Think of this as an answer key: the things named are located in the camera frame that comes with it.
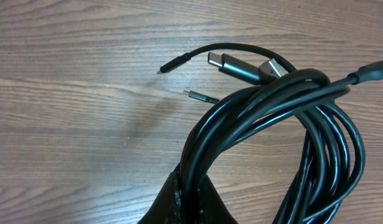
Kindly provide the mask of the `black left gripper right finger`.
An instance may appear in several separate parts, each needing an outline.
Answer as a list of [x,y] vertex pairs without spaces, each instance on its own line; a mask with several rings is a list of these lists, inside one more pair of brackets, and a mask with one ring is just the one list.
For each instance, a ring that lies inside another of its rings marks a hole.
[[199,187],[199,216],[201,224],[237,224],[216,191],[208,175]]

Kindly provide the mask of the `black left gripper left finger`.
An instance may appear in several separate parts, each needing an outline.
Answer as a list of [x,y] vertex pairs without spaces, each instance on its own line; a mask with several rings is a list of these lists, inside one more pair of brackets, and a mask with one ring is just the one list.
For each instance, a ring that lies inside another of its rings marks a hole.
[[138,224],[180,224],[181,190],[177,172],[166,179],[153,204]]

